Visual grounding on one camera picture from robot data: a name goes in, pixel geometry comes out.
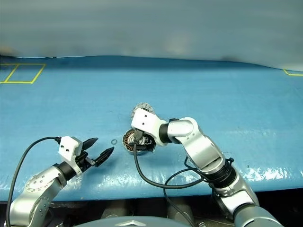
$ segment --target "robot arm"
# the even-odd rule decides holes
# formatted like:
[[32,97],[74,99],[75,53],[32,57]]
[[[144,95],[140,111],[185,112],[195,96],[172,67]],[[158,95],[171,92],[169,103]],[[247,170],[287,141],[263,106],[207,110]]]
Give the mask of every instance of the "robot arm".
[[182,144],[187,157],[208,180],[221,211],[227,218],[234,219],[236,227],[281,226],[271,214],[259,207],[255,193],[231,165],[233,159],[225,158],[193,118],[171,119],[167,123],[139,108],[135,111],[132,128],[152,136],[160,146],[171,142]]
[[91,166],[98,167],[113,152],[109,148],[97,159],[88,158],[86,149],[91,147],[97,138],[81,142],[75,137],[61,137],[59,154],[62,163],[34,175],[25,185],[23,192],[13,201],[10,208],[10,224],[14,227],[42,226],[50,202],[74,176],[81,175]]

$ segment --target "yellow tape line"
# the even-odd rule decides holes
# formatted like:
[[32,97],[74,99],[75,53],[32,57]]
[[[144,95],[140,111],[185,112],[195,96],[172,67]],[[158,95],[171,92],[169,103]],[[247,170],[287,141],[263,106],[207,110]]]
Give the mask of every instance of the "yellow tape line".
[[15,68],[10,72],[10,74],[8,75],[8,77],[6,77],[4,83],[6,83],[6,82],[9,80],[9,78],[11,77],[11,75],[14,74],[14,72],[16,71],[16,69],[17,69],[18,67],[19,67],[19,64],[17,64],[17,65],[15,66]]
[[[44,70],[44,68],[46,67],[46,64],[41,64],[41,63],[32,63],[32,64],[31,63],[4,63],[0,65],[1,66],[15,65],[15,68],[12,70],[12,72],[10,72],[10,74],[5,78],[4,81],[0,81],[0,84],[33,84],[35,80],[39,77],[41,72]],[[42,68],[38,71],[38,73],[31,81],[9,81],[9,78],[14,74],[14,72],[20,65],[41,65]]]
[[286,70],[283,70],[288,76],[296,76],[296,77],[301,77],[303,76],[303,73],[289,73]]

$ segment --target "black cable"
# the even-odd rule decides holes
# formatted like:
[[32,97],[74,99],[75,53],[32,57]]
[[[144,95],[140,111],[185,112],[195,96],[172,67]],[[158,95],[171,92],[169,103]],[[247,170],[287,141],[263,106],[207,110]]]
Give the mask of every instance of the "black cable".
[[[186,172],[192,170],[191,168],[187,168],[187,169],[182,169],[179,172],[176,172],[175,174],[173,174],[172,176],[170,176],[167,181],[165,182],[165,185],[168,184],[168,182],[174,178],[175,176],[179,175],[180,173]],[[164,193],[164,197],[166,198],[167,202],[170,203],[170,205],[175,208],[188,222],[192,227],[196,227],[196,224],[194,222],[192,222],[192,220],[167,196],[166,194],[166,189],[163,188],[163,193]]]
[[201,179],[196,180],[196,181],[194,181],[192,183],[187,183],[187,184],[182,184],[182,185],[165,185],[165,184],[161,184],[161,183],[157,183],[157,182],[151,181],[146,176],[144,176],[144,174],[142,173],[141,168],[139,166],[138,157],[137,157],[137,144],[136,143],[134,143],[134,162],[136,164],[136,167],[137,167],[137,170],[138,170],[138,173],[139,173],[140,177],[144,181],[146,181],[147,183],[149,183],[149,184],[151,184],[151,185],[153,185],[155,187],[165,188],[165,189],[182,189],[182,188],[188,188],[188,187],[194,186],[197,183],[200,183],[200,182],[203,181],[203,178],[201,178]]
[[203,181],[206,182],[206,183],[208,183],[209,181],[208,181],[208,179],[206,178],[205,174],[203,174],[203,173],[201,172],[201,170],[199,170],[198,168],[192,167],[192,166],[190,166],[189,164],[187,164],[187,161],[188,161],[188,157],[186,156],[186,158],[185,158],[185,160],[184,160],[184,165],[185,165],[188,169],[190,169],[190,170],[194,171],[196,174],[200,175],[201,178],[204,178]]
[[15,184],[16,184],[16,179],[17,179],[17,176],[18,176],[18,173],[19,173],[19,170],[21,168],[21,165],[25,159],[25,156],[28,154],[29,150],[34,146],[36,145],[37,143],[43,141],[43,140],[58,140],[59,138],[58,137],[44,137],[44,138],[41,138],[35,142],[33,142],[31,145],[29,145],[29,147],[24,151],[17,167],[16,167],[16,170],[15,170],[15,173],[14,173],[14,176],[13,176],[13,180],[11,182],[11,186],[10,186],[10,190],[9,190],[9,198],[8,198],[8,205],[7,205],[7,208],[6,208],[6,226],[7,227],[11,227],[10,225],[10,219],[9,219],[9,212],[10,212],[10,206],[11,206],[11,201],[12,201],[12,198],[13,198],[13,193],[14,193],[14,188],[15,188]]

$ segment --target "gray backdrop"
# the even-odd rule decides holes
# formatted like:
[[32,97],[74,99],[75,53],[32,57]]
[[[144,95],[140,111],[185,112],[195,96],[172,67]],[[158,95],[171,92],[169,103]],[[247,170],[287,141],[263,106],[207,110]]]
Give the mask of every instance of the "gray backdrop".
[[243,61],[303,71],[303,0],[0,0],[0,54]]

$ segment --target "blue table surface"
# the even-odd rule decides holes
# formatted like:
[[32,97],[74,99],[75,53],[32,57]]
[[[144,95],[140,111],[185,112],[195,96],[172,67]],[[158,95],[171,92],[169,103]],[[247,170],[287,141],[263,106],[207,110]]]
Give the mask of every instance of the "blue table surface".
[[[116,139],[112,156],[99,168],[74,178],[56,201],[163,196],[138,175],[134,157],[122,145],[132,108],[151,104],[156,114],[193,117],[256,191],[303,187],[303,77],[258,65],[135,57],[57,59],[2,58],[0,80],[14,66],[45,63],[33,84],[0,84],[0,201],[25,148],[45,136],[99,137],[88,150],[96,157]],[[9,81],[32,80],[41,66],[20,65]],[[58,144],[35,146],[20,170],[15,197],[34,174],[60,163]],[[163,183],[184,168],[180,145],[157,147],[139,156],[143,172]],[[191,172],[172,183],[198,179]],[[171,196],[204,195],[206,183],[169,190]]]

